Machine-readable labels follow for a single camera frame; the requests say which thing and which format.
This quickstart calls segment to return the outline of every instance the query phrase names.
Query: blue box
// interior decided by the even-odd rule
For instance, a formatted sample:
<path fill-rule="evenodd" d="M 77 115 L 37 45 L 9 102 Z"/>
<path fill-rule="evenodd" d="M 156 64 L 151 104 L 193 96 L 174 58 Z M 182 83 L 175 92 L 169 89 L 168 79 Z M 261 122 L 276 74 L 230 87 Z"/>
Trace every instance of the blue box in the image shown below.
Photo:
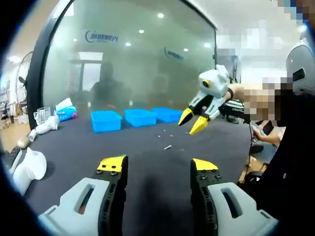
<path fill-rule="evenodd" d="M 121 130 L 122 117 L 114 111 L 91 112 L 92 127 L 95 133 Z"/>
<path fill-rule="evenodd" d="M 179 122 L 182 111 L 172 110 L 166 107 L 152 108 L 152 111 L 157 115 L 157 118 L 165 123 Z"/>
<path fill-rule="evenodd" d="M 134 127 L 154 125 L 157 123 L 156 114 L 143 109 L 125 110 L 125 119 Z"/>

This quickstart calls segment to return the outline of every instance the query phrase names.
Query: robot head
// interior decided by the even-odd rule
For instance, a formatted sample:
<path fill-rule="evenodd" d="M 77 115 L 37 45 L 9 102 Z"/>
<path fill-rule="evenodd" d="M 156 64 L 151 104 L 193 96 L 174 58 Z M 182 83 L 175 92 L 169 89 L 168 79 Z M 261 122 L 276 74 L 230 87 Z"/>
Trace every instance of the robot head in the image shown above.
<path fill-rule="evenodd" d="M 315 95 L 315 42 L 307 30 L 300 42 L 292 49 L 286 60 L 287 77 L 293 79 L 296 95 Z"/>

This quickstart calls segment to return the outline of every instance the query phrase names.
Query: cable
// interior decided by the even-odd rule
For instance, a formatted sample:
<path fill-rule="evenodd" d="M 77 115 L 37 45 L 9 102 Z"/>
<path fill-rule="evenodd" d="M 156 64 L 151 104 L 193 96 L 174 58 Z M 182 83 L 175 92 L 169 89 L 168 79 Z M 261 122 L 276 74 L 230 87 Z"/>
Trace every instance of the cable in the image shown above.
<path fill-rule="evenodd" d="M 244 103 L 242 101 L 240 101 L 243 105 L 243 109 L 245 111 L 245 106 L 244 106 Z M 251 128 L 251 123 L 249 122 L 248 124 L 249 128 L 250 128 L 250 134 L 251 134 L 251 146 L 250 146 L 250 152 L 248 154 L 248 165 L 247 165 L 247 168 L 246 168 L 246 172 L 245 172 L 245 176 L 244 176 L 244 179 L 243 179 L 243 183 L 245 182 L 245 177 L 247 175 L 247 172 L 248 172 L 248 169 L 250 167 L 250 164 L 251 164 L 251 153 L 252 153 L 252 141 L 253 141 L 253 137 L 252 137 L 252 128 Z"/>

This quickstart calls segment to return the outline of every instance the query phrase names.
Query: dark gray table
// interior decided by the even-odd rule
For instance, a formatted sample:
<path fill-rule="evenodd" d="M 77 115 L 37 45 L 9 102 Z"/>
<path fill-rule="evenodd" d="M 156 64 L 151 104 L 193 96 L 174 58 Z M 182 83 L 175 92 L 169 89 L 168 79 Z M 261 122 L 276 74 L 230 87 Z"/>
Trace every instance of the dark gray table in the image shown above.
<path fill-rule="evenodd" d="M 47 173 L 31 183 L 25 198 L 40 214 L 58 205 L 60 196 L 79 180 L 91 177 L 100 160 L 127 154 L 124 235 L 192 235 L 190 160 L 211 161 L 223 180 L 237 182 L 251 142 L 248 125 L 217 119 L 190 136 L 186 132 L 193 123 L 141 128 L 124 123 L 121 131 L 95 134 L 90 120 L 62 122 L 58 131 L 38 136 L 31 144 L 45 154 Z"/>

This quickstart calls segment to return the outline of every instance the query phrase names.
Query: glass partition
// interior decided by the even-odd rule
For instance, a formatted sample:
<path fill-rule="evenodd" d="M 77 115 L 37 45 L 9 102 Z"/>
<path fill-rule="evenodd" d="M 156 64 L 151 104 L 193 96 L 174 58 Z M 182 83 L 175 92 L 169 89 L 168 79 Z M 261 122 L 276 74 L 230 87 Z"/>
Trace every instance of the glass partition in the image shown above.
<path fill-rule="evenodd" d="M 44 69 L 43 103 L 95 110 L 183 109 L 215 67 L 215 28 L 180 0 L 75 0 Z"/>

